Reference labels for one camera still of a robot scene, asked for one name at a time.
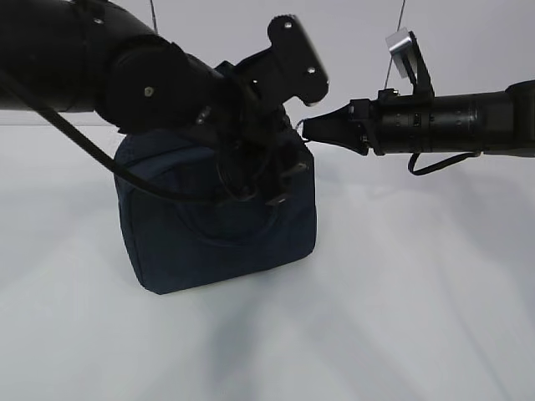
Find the black metal bracket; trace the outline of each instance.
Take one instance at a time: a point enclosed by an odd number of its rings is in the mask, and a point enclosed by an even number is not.
[[[329,91],[329,77],[298,18],[274,18],[267,35],[271,48],[234,68],[254,94],[258,111],[269,114],[294,96],[306,105],[321,101]]]

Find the wire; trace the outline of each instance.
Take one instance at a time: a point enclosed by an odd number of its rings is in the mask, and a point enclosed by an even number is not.
[[[398,32],[401,29],[401,22],[403,21],[403,15],[405,14],[405,5],[407,4],[407,0],[403,0],[403,4],[401,5],[401,12],[400,12],[400,19],[398,19],[398,28],[396,32]],[[386,73],[386,80],[385,80],[385,89],[388,88],[388,81],[390,81],[390,73],[392,72],[392,62],[394,59],[390,57],[390,63],[388,65],[388,72]]]
[[[150,13],[152,14],[152,25],[154,26],[154,32],[156,32],[156,35],[159,35],[158,33],[158,17],[156,16],[156,10],[154,7],[154,0],[149,0],[150,2]]]
[[[164,201],[179,201],[187,203],[219,203],[227,199],[227,197],[222,197],[221,195],[201,197],[180,194],[152,185],[150,182],[130,173],[125,167],[117,164],[115,160],[110,158],[103,150],[91,142],[89,138],[84,136],[79,130],[70,124],[70,122],[59,115],[58,112],[47,106],[40,98],[32,94],[24,85],[20,84],[15,78],[13,78],[3,69],[0,69],[0,86],[2,86],[11,95],[21,100],[30,109],[38,113],[54,127],[63,132],[69,139],[87,152],[107,170],[111,171],[117,177],[148,195],[153,195]]]

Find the black cable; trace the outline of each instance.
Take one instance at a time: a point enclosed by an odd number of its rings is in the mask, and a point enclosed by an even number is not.
[[[0,69],[0,86],[63,132],[69,139],[97,160],[107,170],[148,195],[153,195],[164,201],[187,203],[220,203],[227,199],[227,197],[223,197],[224,195],[201,197],[198,195],[180,194],[152,185],[150,182],[130,173],[125,167],[117,164],[115,160],[110,158],[103,150],[91,142],[89,138],[78,131],[72,124],[70,124],[70,122],[59,115],[58,112],[47,106],[41,99],[32,94],[24,87],[24,85],[20,84],[3,69]]]
[[[417,175],[417,176],[428,175],[438,170],[445,169],[446,167],[449,167],[451,165],[456,165],[457,163],[461,163],[462,161],[466,159],[470,159],[471,157],[479,157],[480,155],[481,153],[463,153],[461,155],[455,155],[453,157],[450,157],[449,159],[439,161],[438,163],[429,165],[427,167],[424,167],[423,169],[415,170],[416,161],[418,161],[418,158],[420,157],[420,153],[415,153],[410,157],[409,172],[412,175]]]

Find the cable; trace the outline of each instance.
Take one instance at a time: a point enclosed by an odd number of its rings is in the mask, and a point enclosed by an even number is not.
[[[481,153],[473,153],[473,152],[463,153],[461,155],[455,155],[455,156],[450,157],[449,159],[439,161],[438,163],[429,165],[427,167],[424,167],[423,169],[415,170],[416,161],[418,161],[418,158],[420,157],[420,153],[414,153],[410,157],[409,172],[412,175],[416,175],[416,176],[428,175],[430,173],[443,170],[446,167],[450,167],[451,165],[456,165],[457,163],[461,163],[462,161],[465,161],[466,159],[470,159],[472,157],[479,157],[479,156],[481,156]]]
[[[59,115],[58,112],[47,106],[41,99],[32,94],[24,87],[24,85],[20,84],[15,78],[13,78],[3,69],[0,69],[0,86],[6,89],[6,91],[8,91],[11,95],[21,100],[30,109],[38,113],[54,127],[63,132],[69,139],[87,152],[107,170],[111,171],[117,177],[148,195],[153,195],[164,201],[179,201],[187,203],[219,203],[228,199],[227,196],[223,197],[222,195],[200,197],[195,195],[180,194],[152,185],[150,182],[130,173],[125,167],[117,164],[115,160],[110,158],[101,148],[91,142],[89,138],[78,131],[72,124],[70,124],[70,122]]]
[[[401,29],[401,22],[403,21],[403,15],[405,14],[405,5],[407,4],[407,0],[403,0],[403,4],[401,5],[401,12],[400,12],[400,19],[398,20],[398,29],[396,32],[398,32]],[[388,65],[388,72],[386,73],[386,80],[385,80],[385,89],[388,87],[388,81],[390,80],[390,73],[392,71],[392,62],[394,59],[390,57],[390,64]]]
[[[154,0],[149,0],[150,2],[150,13],[152,14],[152,25],[154,26],[154,32],[156,32],[156,35],[159,35],[158,33],[158,18],[156,16],[156,10],[154,7]]]

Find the white tabletop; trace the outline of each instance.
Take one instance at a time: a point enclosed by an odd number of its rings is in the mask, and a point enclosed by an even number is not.
[[[399,12],[388,2],[385,22],[372,2],[362,12],[332,2],[325,15],[337,30],[320,26],[320,3],[296,8],[326,53],[333,89],[316,109],[290,102],[295,120],[376,95]],[[412,0],[405,25],[437,94],[535,76],[533,5],[429,3]],[[371,18],[378,28],[364,37]],[[344,42],[328,48],[336,37]],[[109,127],[83,130],[110,153],[120,142]],[[534,399],[535,160],[488,156],[415,178],[407,155],[311,149],[311,257],[158,297],[135,279],[111,175],[52,128],[0,127],[0,399]]]

